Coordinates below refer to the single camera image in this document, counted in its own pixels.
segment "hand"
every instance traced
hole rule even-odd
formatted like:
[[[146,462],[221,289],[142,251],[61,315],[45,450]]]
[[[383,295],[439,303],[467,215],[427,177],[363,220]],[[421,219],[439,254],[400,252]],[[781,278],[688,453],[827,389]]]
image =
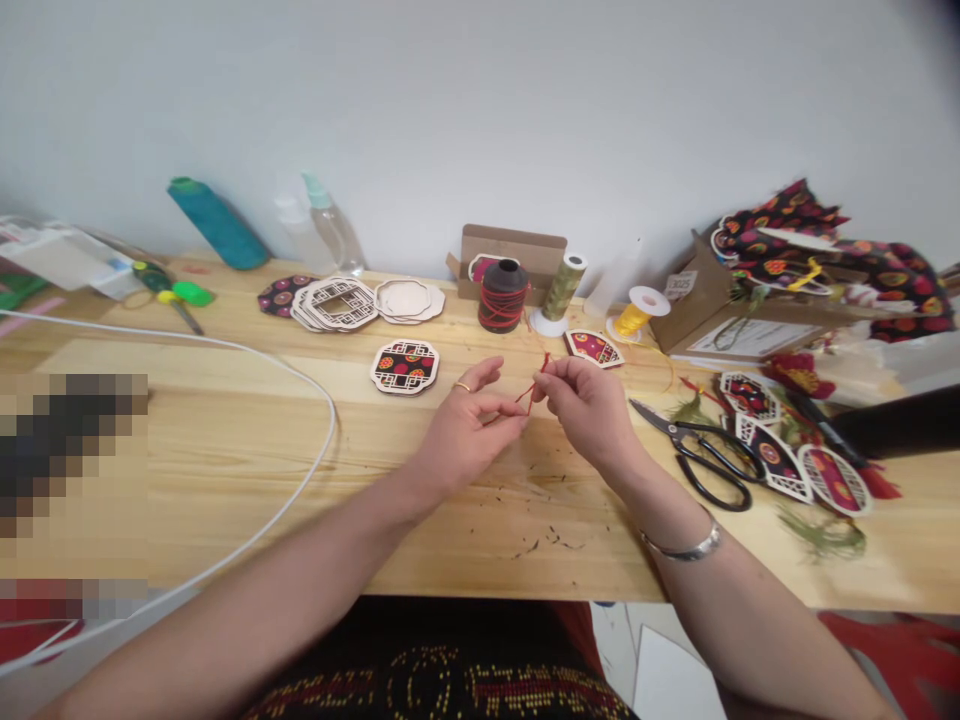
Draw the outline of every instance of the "hand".
[[[588,360],[566,357],[534,373],[533,401],[547,400],[574,449],[604,473],[629,466],[646,452],[630,424],[623,385]]]
[[[454,385],[410,461],[428,482],[439,481],[444,495],[476,480],[527,426],[527,413],[520,405],[502,395],[479,392],[500,379],[502,365],[502,357],[487,358],[460,377],[458,382],[470,390]],[[480,416],[491,413],[505,417],[484,427]]]

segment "wooden table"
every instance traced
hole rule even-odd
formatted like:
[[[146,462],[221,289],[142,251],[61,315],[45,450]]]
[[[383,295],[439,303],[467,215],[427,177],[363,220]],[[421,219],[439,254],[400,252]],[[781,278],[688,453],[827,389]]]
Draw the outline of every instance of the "wooden table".
[[[317,335],[257,307],[256,295],[269,282],[301,269],[294,263],[274,260],[255,271],[235,272],[210,257],[191,256],[173,261],[171,268],[180,279],[217,293],[213,305],[193,311],[209,336],[282,356],[318,380],[336,402],[339,427],[321,471],[268,539],[400,465],[447,388],[468,366],[504,355],[498,389],[516,396],[530,385],[544,352],[565,354],[560,340],[541,338],[524,325],[506,336],[485,332],[476,321],[476,303],[457,299],[452,283],[438,283],[447,295],[446,308],[426,324],[402,327],[377,320],[352,334]],[[384,277],[370,273],[365,279],[376,284]],[[170,308],[152,303],[125,310],[87,293],[72,294],[54,314],[186,332]],[[569,317],[572,327],[599,329],[578,302]],[[375,352],[398,337],[427,340],[441,354],[436,386],[420,397],[385,396],[369,378]],[[613,372],[629,394],[662,409],[690,397],[677,385],[663,393],[670,380],[663,357],[644,348],[623,349],[627,364]],[[94,559],[79,566],[37,559],[42,548],[31,548],[42,544],[55,520],[36,518],[33,539],[0,541],[6,543],[0,548],[5,577],[147,577],[152,587],[182,582],[225,556],[278,510],[315,457],[330,420],[326,404],[301,380],[252,354],[186,340],[31,323],[0,340],[0,369],[146,373],[152,392],[146,480],[128,478],[129,487],[149,493],[143,512],[124,513],[128,520],[122,532],[112,531],[108,518],[101,517],[87,548]],[[710,378],[683,363],[678,374]],[[631,416],[651,453],[690,489],[668,439]],[[809,606],[958,613],[958,460],[960,454],[953,453],[887,463],[887,476],[900,483],[905,497],[878,502],[870,517],[858,521],[868,537],[866,555],[858,560],[811,562],[807,548],[777,518],[777,504],[784,500],[765,488],[754,490],[749,512],[717,514]],[[11,542],[21,558],[15,570]],[[618,499],[573,452],[541,406],[534,408],[522,441],[415,530],[369,591],[664,599]]]

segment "scissors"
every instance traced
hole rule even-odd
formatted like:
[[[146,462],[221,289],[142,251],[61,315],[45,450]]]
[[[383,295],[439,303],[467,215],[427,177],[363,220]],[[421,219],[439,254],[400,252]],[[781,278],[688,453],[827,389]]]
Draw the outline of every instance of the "scissors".
[[[723,428],[713,427],[711,425],[698,425],[696,423],[688,422],[670,422],[656,410],[644,405],[638,400],[631,399],[630,404],[633,405],[633,409],[640,413],[640,415],[642,415],[647,422],[657,428],[657,430],[660,432],[666,433],[670,436],[670,439],[673,441],[673,447],[677,450],[677,462],[680,464],[680,469],[683,470],[683,474],[687,476],[687,480],[689,480],[690,484],[696,488],[698,493],[703,495],[707,500],[717,507],[723,508],[724,510],[729,510],[730,512],[744,512],[753,506],[753,496],[750,494],[750,490],[747,489],[747,486],[744,483],[749,482],[765,485],[767,482],[766,469],[764,468],[763,463],[760,462],[760,458],[758,458],[749,447],[741,442],[740,438],[728,433]],[[724,442],[736,447],[740,452],[743,453],[745,457],[750,459],[756,474],[748,475],[727,460],[727,458],[723,456],[723,453],[711,445],[704,437],[704,434],[706,433],[716,435]],[[697,443],[699,443],[700,447],[720,461],[720,465],[710,462],[710,460],[707,458],[701,457],[683,444],[684,439],[690,437],[691,435],[697,439]],[[732,503],[724,502],[707,490],[703,486],[703,483],[701,483],[694,474],[693,468],[690,467],[690,460],[693,460],[695,463],[702,465],[708,470],[711,470],[727,482],[732,483],[743,496],[743,499],[740,501],[740,503],[734,505]]]

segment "woman's left hand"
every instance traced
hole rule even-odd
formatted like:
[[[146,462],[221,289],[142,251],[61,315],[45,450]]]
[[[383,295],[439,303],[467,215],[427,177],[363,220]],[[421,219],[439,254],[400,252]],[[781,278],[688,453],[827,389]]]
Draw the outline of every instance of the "woman's left hand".
[[[519,404],[479,392],[500,379],[502,365],[502,357],[487,358],[460,377],[457,382],[467,387],[453,386],[410,460],[425,480],[439,483],[444,496],[476,480],[527,426],[526,410]],[[496,413],[504,417],[484,427],[480,416]]]

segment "silver bracelet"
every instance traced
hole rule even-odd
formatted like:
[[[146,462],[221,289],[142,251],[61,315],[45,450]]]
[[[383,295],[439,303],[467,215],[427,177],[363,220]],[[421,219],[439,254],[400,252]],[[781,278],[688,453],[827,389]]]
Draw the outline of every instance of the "silver bracelet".
[[[671,548],[665,548],[657,545],[653,540],[647,537],[647,534],[640,531],[640,537],[643,538],[643,541],[647,544],[647,547],[652,550],[656,550],[658,553],[664,557],[670,558],[671,560],[680,560],[681,562],[695,562],[697,560],[703,560],[703,558],[708,555],[712,555],[718,547],[720,547],[720,525],[717,524],[717,519],[713,517],[707,508],[703,508],[703,511],[710,516],[710,534],[707,535],[707,539],[704,540],[699,545],[694,545],[692,548],[686,550],[674,550]]]

